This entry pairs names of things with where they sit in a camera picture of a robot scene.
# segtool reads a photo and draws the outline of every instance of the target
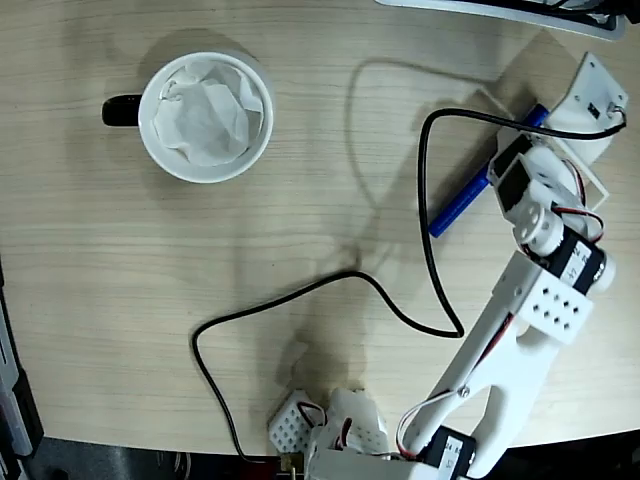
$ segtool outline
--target white mug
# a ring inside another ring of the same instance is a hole
[[[264,106],[262,128],[249,148],[232,162],[209,167],[189,163],[181,152],[164,147],[153,124],[167,80],[185,65],[201,60],[224,62],[241,70],[255,84]],[[240,175],[260,158],[273,132],[274,112],[273,87],[255,59],[236,51],[196,52],[176,58],[162,67],[142,95],[119,95],[107,100],[102,105],[102,121],[112,127],[137,126],[151,158],[171,175],[193,183],[217,183]]]

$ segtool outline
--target perforated plate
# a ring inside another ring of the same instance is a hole
[[[269,424],[269,440],[280,453],[302,453],[309,446],[311,428],[298,402],[311,402],[304,390],[294,390]]]

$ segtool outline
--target blue pen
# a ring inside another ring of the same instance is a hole
[[[529,112],[523,123],[532,127],[539,127],[549,115],[549,110],[544,106],[537,104]],[[438,216],[429,224],[429,233],[438,238],[447,228],[458,218],[466,208],[482,193],[489,185],[487,173],[489,171],[489,162],[487,162],[478,173],[458,192],[458,194],[449,202],[449,204],[438,214]]]

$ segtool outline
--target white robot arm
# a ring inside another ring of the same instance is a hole
[[[627,94],[588,54],[545,123],[569,131],[606,130],[625,119],[627,102]],[[298,445],[306,452],[306,478],[451,480],[491,471],[524,426],[560,348],[573,342],[588,319],[593,303],[587,293],[606,290],[615,276],[613,259],[598,246],[604,223],[594,213],[608,193],[590,169],[610,142],[499,132],[489,177],[522,252],[511,257],[427,400],[401,420],[399,454],[387,452],[375,404],[363,392],[338,389],[328,417],[307,428],[304,445]],[[470,435],[443,427],[451,412],[487,387],[485,414]],[[303,393],[294,395],[299,409],[309,404]],[[280,432],[293,431],[291,424],[300,420],[289,407],[270,426],[281,451],[287,437]]]

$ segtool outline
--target dark floor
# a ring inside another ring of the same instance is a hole
[[[250,465],[239,457],[176,454],[45,438],[27,462],[31,480],[271,480],[277,459]],[[588,440],[510,449],[489,480],[640,479],[640,432]]]

